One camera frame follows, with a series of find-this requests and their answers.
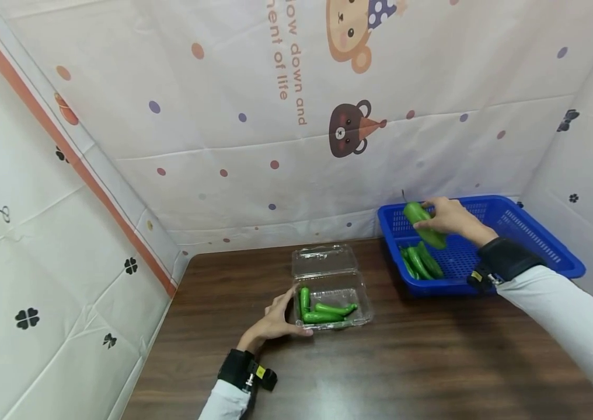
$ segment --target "human hand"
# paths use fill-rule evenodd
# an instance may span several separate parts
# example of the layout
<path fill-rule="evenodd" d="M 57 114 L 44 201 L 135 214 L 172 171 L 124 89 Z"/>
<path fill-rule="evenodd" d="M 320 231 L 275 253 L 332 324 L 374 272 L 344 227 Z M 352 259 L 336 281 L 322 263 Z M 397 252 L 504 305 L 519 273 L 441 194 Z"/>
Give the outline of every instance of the human hand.
<path fill-rule="evenodd" d="M 292 287 L 284 295 L 275 297 L 271 306 L 264 308 L 264 318 L 258 320 L 256 324 L 245 331 L 236 349 L 256 353 L 266 340 L 289 334 L 302 337 L 313 335 L 313 330 L 297 327 L 285 321 L 285 310 L 294 293 L 295 287 Z"/>
<path fill-rule="evenodd" d="M 495 230 L 481 223 L 457 199 L 437 197 L 425 200 L 423 207 L 430 206 L 434 206 L 432 219 L 417 222 L 413 228 L 434 229 L 446 234 L 455 233 L 469 239 L 478 247 L 483 247 L 497 238 Z"/>

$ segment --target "brown table surface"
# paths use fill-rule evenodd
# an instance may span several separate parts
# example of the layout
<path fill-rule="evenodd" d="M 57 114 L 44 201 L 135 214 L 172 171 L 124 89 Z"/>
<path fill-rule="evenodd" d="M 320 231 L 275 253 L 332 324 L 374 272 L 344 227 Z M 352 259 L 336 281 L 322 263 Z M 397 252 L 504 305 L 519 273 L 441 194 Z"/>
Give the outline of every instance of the brown table surface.
<path fill-rule="evenodd" d="M 373 321 L 271 341 L 248 419 L 593 419 L 593 387 L 498 296 L 412 298 L 381 239 L 349 242 Z M 197 419 L 228 350 L 292 284 L 282 247 L 195 257 L 123 420 Z"/>

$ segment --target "blue plastic basket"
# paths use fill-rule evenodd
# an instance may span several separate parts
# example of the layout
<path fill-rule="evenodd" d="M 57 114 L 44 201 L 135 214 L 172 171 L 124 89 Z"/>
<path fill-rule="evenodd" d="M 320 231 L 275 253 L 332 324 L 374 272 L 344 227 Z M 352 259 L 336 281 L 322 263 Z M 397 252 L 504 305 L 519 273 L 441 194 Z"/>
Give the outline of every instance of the blue plastic basket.
<path fill-rule="evenodd" d="M 566 276 L 579 278 L 585 274 L 584 264 L 565 245 L 549 233 L 529 213 L 510 199 L 500 195 L 482 195 L 460 198 L 460 203 L 501 237 L 515 240 L 544 258 L 550 269 Z M 392 259 L 408 284 L 413 296 L 476 295 L 478 292 L 466 283 L 466 278 L 478 264 L 476 248 L 459 235 L 447 237 L 446 249 L 428 246 L 444 272 L 438 280 L 417 280 L 404 266 L 399 247 L 416 246 L 420 236 L 404 216 L 406 204 L 393 204 L 379 208 L 382 233 L 388 242 Z"/>

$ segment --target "orange border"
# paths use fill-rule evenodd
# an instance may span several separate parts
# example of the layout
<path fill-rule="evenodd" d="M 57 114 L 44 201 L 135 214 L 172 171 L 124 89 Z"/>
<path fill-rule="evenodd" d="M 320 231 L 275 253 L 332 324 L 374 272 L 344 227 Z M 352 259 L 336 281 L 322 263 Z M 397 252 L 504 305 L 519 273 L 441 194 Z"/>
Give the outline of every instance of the orange border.
<path fill-rule="evenodd" d="M 32 115 L 35 116 L 35 119 L 39 121 L 40 125 L 45 129 L 45 131 L 49 133 L 49 136 L 52 137 L 56 145 L 61 149 L 61 151 L 63 151 L 63 154 L 66 156 L 74 156 L 74 158 L 68 160 L 70 160 L 70 164 L 77 172 L 77 175 L 79 175 L 89 186 L 90 190 L 96 194 L 96 197 L 98 197 L 98 199 L 101 200 L 103 204 L 105 204 L 105 207 L 108 209 L 108 211 L 110 211 L 110 214 L 117 222 L 121 230 L 123 230 L 124 234 L 127 235 L 129 242 L 133 244 L 138 253 L 141 255 L 142 259 L 147 263 L 147 266 L 149 266 L 149 268 L 154 272 L 156 278 L 159 279 L 159 282 L 165 288 L 168 296 L 173 297 L 175 295 L 176 288 L 171 283 L 168 274 L 161 269 L 161 266 L 158 262 L 156 262 L 152 253 L 149 252 L 149 249 L 147 249 L 142 240 L 140 240 L 134 233 L 133 226 L 129 225 L 127 221 L 121 217 L 121 214 L 119 214 L 119 211 L 117 211 L 117 209 L 114 207 L 112 201 L 107 196 L 105 191 L 103 191 L 101 186 L 98 185 L 98 182 L 93 178 L 92 174 L 89 172 L 89 169 L 84 166 L 80 158 L 76 155 L 74 150 L 72 150 L 72 147 L 70 147 L 68 142 L 65 140 L 65 137 L 63 137 L 62 133 L 59 132 L 52 120 L 49 119 L 43 107 L 39 102 L 37 102 L 37 99 L 35 99 L 33 94 L 30 92 L 30 89 L 28 89 L 26 84 L 23 83 L 23 80 L 21 80 L 21 77 L 14 70 L 12 64 L 1 52 L 0 73 L 5 77 L 6 81 L 12 85 L 14 92 L 16 92 L 19 97 L 21 97 L 23 103 L 25 103 Z"/>

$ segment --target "orange dot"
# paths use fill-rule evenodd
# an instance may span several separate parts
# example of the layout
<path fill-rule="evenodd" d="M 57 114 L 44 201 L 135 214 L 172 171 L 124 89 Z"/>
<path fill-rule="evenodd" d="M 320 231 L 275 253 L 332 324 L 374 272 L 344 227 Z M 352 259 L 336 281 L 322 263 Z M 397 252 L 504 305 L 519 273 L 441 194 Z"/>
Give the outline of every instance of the orange dot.
<path fill-rule="evenodd" d="M 194 54 L 194 57 L 198 58 L 199 60 L 203 60 L 203 47 L 199 43 L 194 43 L 191 45 L 191 53 Z"/>
<path fill-rule="evenodd" d="M 66 67 L 56 66 L 56 72 L 58 73 L 59 76 L 61 76 L 61 78 L 63 80 L 70 80 L 71 79 L 70 71 L 68 71 L 66 69 Z"/>

